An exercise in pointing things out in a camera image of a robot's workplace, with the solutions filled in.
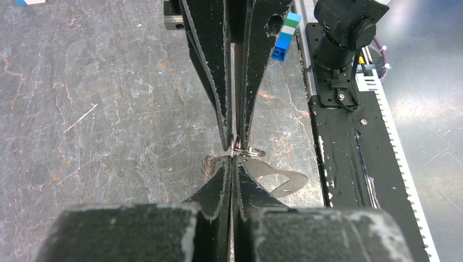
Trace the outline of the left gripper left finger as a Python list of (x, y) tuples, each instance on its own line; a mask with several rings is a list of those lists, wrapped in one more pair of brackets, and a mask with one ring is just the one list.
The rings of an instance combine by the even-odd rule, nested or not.
[(53, 224), (37, 261), (228, 261), (232, 159), (181, 203), (82, 205)]

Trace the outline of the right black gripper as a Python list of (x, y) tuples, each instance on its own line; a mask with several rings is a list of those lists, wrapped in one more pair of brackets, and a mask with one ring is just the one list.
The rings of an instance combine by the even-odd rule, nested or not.
[[(292, 1), (246, 1), (239, 47), (239, 137), (247, 149), (257, 94)], [(163, 1), (166, 30), (184, 30), (189, 55), (215, 110), (224, 151), (232, 144), (230, 30), (227, 1)]]

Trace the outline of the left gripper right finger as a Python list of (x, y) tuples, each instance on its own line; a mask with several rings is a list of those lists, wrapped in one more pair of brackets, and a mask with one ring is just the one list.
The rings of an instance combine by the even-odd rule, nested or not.
[(232, 171), (236, 261), (412, 261), (393, 218), (374, 209), (290, 208), (251, 176)]

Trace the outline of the metal key organizer plate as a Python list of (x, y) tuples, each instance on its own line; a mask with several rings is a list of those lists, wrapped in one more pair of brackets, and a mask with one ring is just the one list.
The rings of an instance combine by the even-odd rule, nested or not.
[[(208, 154), (202, 161), (202, 172), (203, 172), (203, 186), (205, 186), (209, 180), (212, 179), (215, 168), (218, 165), (219, 156), (215, 154)], [(251, 158), (249, 155), (243, 155), (242, 163), (247, 171), (247, 176), (255, 180), (257, 183), (258, 179), (269, 175), (281, 175), (286, 177), (288, 180), (268, 193), (273, 198), (278, 199), (291, 195), (300, 189), (302, 189), (308, 182), (306, 175), (295, 171), (280, 170), (271, 167), (269, 164), (260, 160)]]

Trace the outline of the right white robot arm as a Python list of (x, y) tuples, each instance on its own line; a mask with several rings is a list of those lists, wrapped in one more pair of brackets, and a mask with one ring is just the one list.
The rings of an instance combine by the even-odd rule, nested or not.
[[(224, 150), (249, 148), (256, 96), (270, 59), (283, 60), (301, 18), (292, 1), (164, 1), (167, 29), (186, 33), (189, 56), (214, 108)], [(316, 64), (354, 70), (387, 1), (317, 1)]]

